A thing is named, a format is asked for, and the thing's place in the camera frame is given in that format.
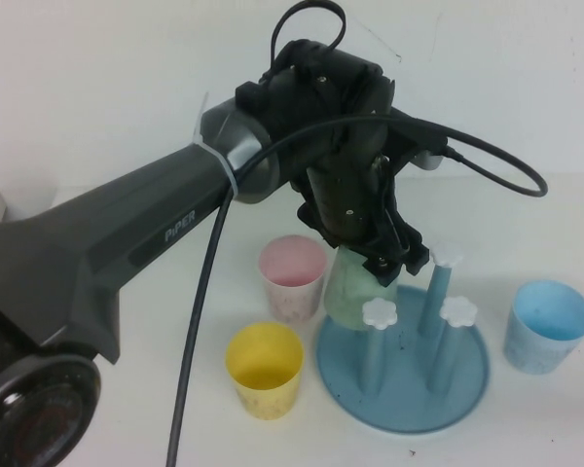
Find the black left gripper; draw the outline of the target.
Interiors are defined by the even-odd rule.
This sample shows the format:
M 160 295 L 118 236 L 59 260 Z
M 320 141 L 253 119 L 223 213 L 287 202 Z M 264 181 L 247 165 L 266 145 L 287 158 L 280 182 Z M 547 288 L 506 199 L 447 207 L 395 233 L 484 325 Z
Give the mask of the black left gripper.
M 291 162 L 291 185 L 305 203 L 298 217 L 332 247 L 366 258 L 362 266 L 387 287 L 429 261 L 421 234 L 397 210 L 395 175 L 421 152 L 417 145 L 309 146 Z

